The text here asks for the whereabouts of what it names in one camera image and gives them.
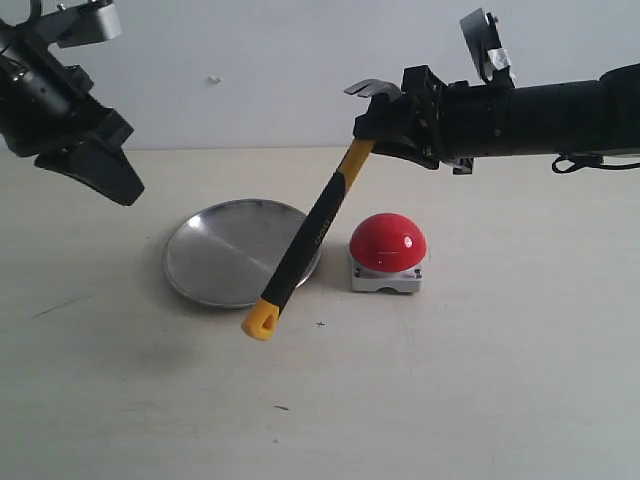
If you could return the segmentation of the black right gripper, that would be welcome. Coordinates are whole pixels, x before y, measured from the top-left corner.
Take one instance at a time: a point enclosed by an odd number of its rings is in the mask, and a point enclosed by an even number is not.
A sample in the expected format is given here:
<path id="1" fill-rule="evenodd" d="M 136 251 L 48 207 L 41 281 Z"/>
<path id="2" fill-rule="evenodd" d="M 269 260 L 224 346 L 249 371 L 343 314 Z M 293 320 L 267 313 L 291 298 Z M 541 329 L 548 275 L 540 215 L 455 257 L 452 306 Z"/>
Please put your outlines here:
<path id="1" fill-rule="evenodd" d="M 475 159 L 486 151 L 480 138 L 494 137 L 490 122 L 508 89 L 466 80 L 447 84 L 429 66 L 419 65 L 404 69 L 401 90 L 406 94 L 396 98 L 355 95 L 369 104 L 355 118 L 353 136 L 377 141 L 376 155 L 427 170 L 445 164 L 454 174 L 472 173 Z"/>

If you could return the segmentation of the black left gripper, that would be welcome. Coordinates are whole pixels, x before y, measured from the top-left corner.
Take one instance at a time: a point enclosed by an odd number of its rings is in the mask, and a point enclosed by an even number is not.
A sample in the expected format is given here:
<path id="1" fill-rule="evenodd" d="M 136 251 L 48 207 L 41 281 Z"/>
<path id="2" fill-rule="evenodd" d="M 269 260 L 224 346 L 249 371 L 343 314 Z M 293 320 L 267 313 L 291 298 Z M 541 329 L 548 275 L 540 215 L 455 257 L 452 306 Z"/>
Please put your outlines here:
<path id="1" fill-rule="evenodd" d="M 39 154 L 35 167 L 131 206 L 145 191 L 121 147 L 134 129 L 90 94 L 93 85 L 81 67 L 65 66 L 47 50 L 3 51 L 1 135 L 17 156 Z"/>

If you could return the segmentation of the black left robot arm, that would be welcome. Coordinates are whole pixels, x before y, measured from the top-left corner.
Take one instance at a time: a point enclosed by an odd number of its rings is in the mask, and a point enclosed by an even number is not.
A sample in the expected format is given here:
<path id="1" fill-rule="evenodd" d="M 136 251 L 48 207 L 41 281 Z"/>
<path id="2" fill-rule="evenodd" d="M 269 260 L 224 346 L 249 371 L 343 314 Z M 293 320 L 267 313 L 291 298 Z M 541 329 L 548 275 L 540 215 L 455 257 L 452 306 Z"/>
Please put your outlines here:
<path id="1" fill-rule="evenodd" d="M 131 124 L 92 96 L 94 83 L 81 66 L 64 65 L 49 50 L 117 37 L 115 6 L 88 2 L 49 14 L 40 7 L 35 1 L 27 21 L 1 26 L 1 135 L 35 167 L 130 206 L 144 191 L 123 150 Z"/>

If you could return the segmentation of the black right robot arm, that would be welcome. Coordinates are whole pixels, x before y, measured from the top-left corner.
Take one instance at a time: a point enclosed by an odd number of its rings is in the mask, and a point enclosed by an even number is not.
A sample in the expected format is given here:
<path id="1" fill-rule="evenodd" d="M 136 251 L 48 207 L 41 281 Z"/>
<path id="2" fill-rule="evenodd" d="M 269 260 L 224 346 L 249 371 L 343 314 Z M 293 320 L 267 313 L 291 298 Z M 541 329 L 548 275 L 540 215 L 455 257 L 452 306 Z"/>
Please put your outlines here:
<path id="1" fill-rule="evenodd" d="M 639 67 L 600 78 L 517 87 L 501 71 L 483 85 L 445 83 L 426 66 L 405 69 L 401 85 L 361 80 L 346 94 L 367 98 L 353 134 L 376 154 L 429 170 L 469 175 L 485 157 L 554 154 L 575 167 L 639 153 Z"/>

